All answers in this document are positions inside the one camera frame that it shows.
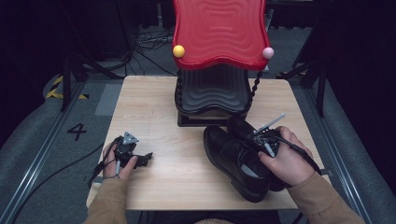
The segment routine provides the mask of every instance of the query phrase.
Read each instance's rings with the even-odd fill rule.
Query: gray floor
[[[263,78],[275,78],[279,72],[291,70],[309,32],[309,29],[270,29],[268,35],[276,54]],[[145,55],[164,70],[176,73],[170,48],[170,44],[165,44],[160,49],[145,51]],[[127,75],[171,76],[141,55],[134,56],[126,67]],[[114,72],[125,75],[124,68]],[[396,223],[395,197],[375,169],[331,86],[326,87],[325,118],[321,119],[313,107],[316,88],[303,90],[298,85],[299,79],[292,78],[290,85],[325,167],[332,172],[335,189],[367,223]],[[52,82],[49,80],[44,95]],[[0,223],[8,223],[7,218],[15,214],[32,188],[104,141],[120,85],[121,81],[91,74],[87,83],[74,83],[75,96],[89,94],[88,100],[76,99],[65,113],[59,113],[62,99],[49,98],[15,130],[0,151],[0,211],[3,214]],[[83,124],[87,132],[76,141],[77,135],[67,131],[78,124]],[[86,216],[89,191],[84,182],[91,176],[99,154],[96,151],[45,183],[23,207],[17,223],[81,223]],[[282,223],[291,223],[297,214],[296,210],[280,211]],[[139,215],[140,212],[128,212],[129,222],[137,223]]]

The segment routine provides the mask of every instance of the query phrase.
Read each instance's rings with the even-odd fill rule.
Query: tan sleeve
[[[85,224],[126,222],[127,182],[119,178],[105,179],[88,208]]]
[[[310,223],[364,223],[318,173],[288,191]]]

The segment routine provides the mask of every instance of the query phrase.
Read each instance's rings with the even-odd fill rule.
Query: black strap
[[[99,163],[95,166],[95,168],[93,169],[91,179],[90,179],[90,181],[88,182],[88,188],[91,188],[91,186],[92,186],[92,181],[93,181],[93,180],[105,169],[105,167],[108,165],[108,163],[105,164],[105,160],[107,159],[108,154],[110,153],[111,148],[113,148],[114,144],[116,144],[120,139],[121,139],[121,136],[120,136],[120,137],[117,137],[117,138],[115,138],[115,139],[113,140],[113,142],[111,143],[111,145],[108,147],[105,156],[102,158],[102,161],[99,162]]]

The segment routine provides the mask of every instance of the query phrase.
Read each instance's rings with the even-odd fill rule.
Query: black cable on floor
[[[87,155],[81,157],[80,159],[73,161],[72,163],[64,166],[63,168],[59,169],[58,171],[56,171],[55,173],[53,173],[52,175],[50,175],[49,177],[47,177],[45,180],[43,180],[40,184],[37,185],[37,187],[35,187],[30,193],[29,195],[26,197],[25,200],[23,200],[23,203],[21,204],[21,206],[18,208],[17,212],[15,213],[14,218],[12,219],[11,223],[15,223],[17,221],[18,215],[20,214],[22,208],[26,205],[26,203],[29,201],[29,199],[33,196],[33,194],[35,194],[35,192],[42,186],[44,185],[47,181],[49,181],[51,178],[53,178],[55,175],[59,174],[61,171],[69,168],[70,166],[78,163],[79,161],[83,161],[85,159],[87,159],[88,157],[90,157],[93,153],[95,153],[97,150],[99,150],[100,148],[102,148],[102,146],[104,145],[104,143],[102,143],[99,147],[97,147],[96,149],[94,149],[92,152],[88,153]]]

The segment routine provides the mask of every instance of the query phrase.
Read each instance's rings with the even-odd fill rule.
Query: shoe sole
[[[246,189],[240,182],[238,179],[236,179],[226,168],[224,168],[222,165],[218,164],[211,156],[210,151],[208,149],[208,145],[207,145],[207,140],[206,137],[204,138],[204,147],[205,147],[205,153],[206,156],[209,158],[209,161],[219,170],[221,170],[224,174],[226,174],[230,179],[231,179],[231,184],[233,185],[233,187],[239,192],[240,195],[242,195],[242,197],[244,197],[247,201],[251,202],[251,203],[259,203],[261,202],[264,197],[265,194],[267,193],[267,191],[264,192],[264,194],[260,194],[260,193],[255,193],[252,192],[248,189]]]

